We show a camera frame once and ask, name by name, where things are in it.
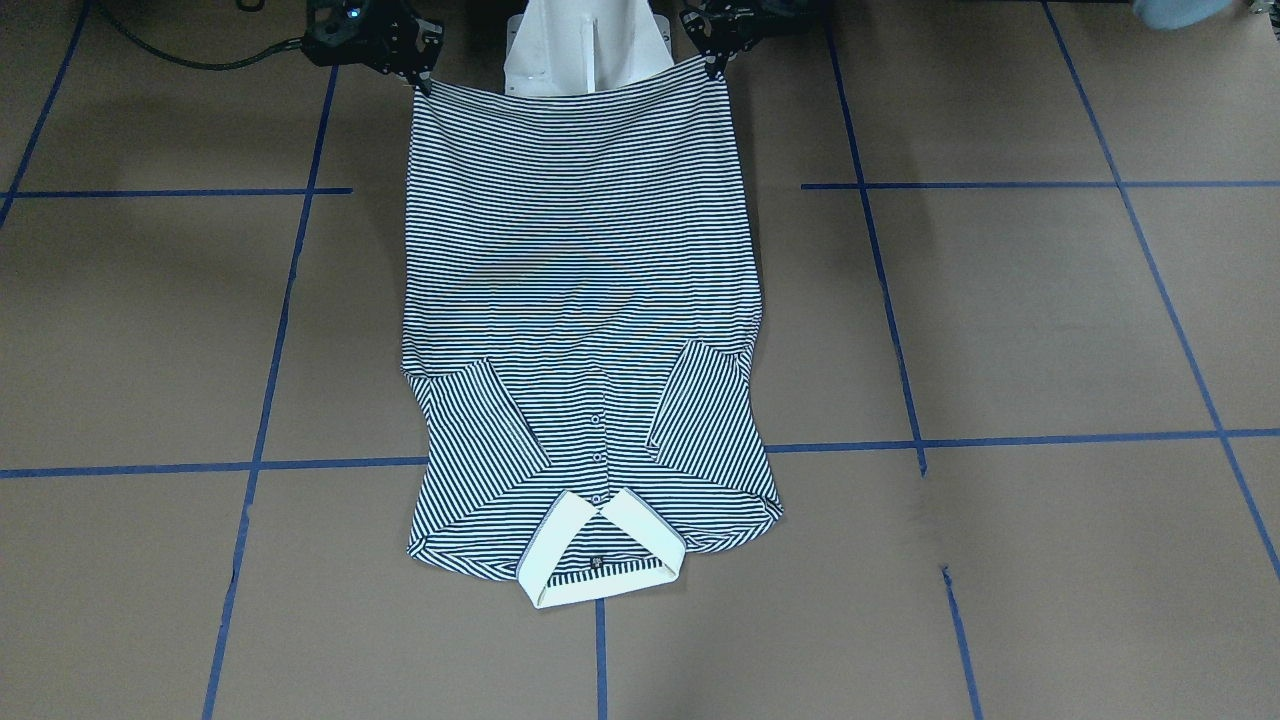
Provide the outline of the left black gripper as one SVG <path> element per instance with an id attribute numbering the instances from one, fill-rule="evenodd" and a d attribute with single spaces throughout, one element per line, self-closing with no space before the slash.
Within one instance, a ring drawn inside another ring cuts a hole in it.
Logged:
<path id="1" fill-rule="evenodd" d="M 686 1 L 680 23 L 703 55 L 709 81 L 722 81 L 727 58 L 765 38 L 803 35 L 817 22 L 814 1 Z"/>

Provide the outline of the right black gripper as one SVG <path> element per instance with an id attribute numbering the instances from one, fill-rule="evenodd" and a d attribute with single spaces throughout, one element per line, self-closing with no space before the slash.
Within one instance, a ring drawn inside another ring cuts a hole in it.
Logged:
<path id="1" fill-rule="evenodd" d="M 443 24 L 407 1 L 307 1 L 302 54 L 317 67 L 408 73 L 408 85 L 429 97 L 444 38 Z"/>

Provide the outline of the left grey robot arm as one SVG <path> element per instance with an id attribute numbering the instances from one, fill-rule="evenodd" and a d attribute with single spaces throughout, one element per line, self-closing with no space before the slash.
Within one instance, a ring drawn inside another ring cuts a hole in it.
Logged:
<path id="1" fill-rule="evenodd" d="M 1129 1 L 1147 27 L 1170 31 L 1197 24 L 1229 1 Z M 686 1 L 678 14 L 686 36 L 705 61 L 710 79 L 723 77 L 730 59 L 765 38 L 804 35 L 827 19 L 833 1 Z"/>

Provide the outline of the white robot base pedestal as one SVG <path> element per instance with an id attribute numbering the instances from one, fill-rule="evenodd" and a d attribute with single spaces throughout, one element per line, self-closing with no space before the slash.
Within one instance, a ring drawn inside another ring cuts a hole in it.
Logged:
<path id="1" fill-rule="evenodd" d="M 675 64 L 648 1 L 529 1 L 507 20 L 503 91 L 561 97 L 621 88 Z"/>

